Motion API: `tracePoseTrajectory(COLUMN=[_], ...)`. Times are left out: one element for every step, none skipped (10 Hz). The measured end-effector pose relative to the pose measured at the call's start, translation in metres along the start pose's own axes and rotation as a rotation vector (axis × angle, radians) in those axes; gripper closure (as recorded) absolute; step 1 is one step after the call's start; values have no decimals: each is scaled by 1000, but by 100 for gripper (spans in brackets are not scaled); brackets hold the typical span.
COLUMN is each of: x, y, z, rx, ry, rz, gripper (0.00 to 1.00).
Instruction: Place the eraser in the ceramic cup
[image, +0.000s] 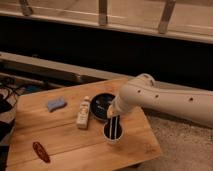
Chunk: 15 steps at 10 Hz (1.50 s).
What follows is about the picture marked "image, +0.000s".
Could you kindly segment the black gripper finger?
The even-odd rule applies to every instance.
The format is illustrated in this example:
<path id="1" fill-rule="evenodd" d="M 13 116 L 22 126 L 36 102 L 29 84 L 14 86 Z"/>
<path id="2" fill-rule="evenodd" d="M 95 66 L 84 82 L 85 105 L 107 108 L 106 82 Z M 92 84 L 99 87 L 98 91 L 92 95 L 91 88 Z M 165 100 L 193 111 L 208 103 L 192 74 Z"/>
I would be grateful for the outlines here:
<path id="1" fill-rule="evenodd" d="M 110 118 L 110 125 L 109 125 L 109 138 L 112 139 L 112 118 Z"/>
<path id="2" fill-rule="evenodd" d="M 114 137 L 117 139 L 117 126 L 118 125 L 118 116 L 115 117 L 115 131 L 114 131 Z"/>

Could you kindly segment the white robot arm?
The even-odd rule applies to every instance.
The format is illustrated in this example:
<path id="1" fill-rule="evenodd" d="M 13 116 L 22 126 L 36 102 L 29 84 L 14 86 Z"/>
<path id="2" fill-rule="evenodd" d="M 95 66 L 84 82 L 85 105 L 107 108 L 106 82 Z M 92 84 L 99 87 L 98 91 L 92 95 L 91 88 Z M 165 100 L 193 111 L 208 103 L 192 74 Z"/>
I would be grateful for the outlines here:
<path id="1" fill-rule="evenodd" d="M 158 88 L 151 75 L 140 74 L 121 86 L 107 117 L 128 114 L 136 106 L 213 128 L 213 91 Z"/>

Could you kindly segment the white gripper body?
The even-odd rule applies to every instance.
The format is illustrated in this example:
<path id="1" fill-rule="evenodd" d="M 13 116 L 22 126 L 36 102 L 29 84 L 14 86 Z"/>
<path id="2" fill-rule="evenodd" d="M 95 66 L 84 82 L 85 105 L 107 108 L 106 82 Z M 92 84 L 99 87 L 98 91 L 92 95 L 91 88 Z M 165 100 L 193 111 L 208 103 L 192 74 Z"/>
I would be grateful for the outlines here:
<path id="1" fill-rule="evenodd" d="M 124 113 L 122 104 L 122 100 L 119 97 L 115 97 L 107 110 L 107 117 L 112 118 L 118 115 L 122 115 Z"/>

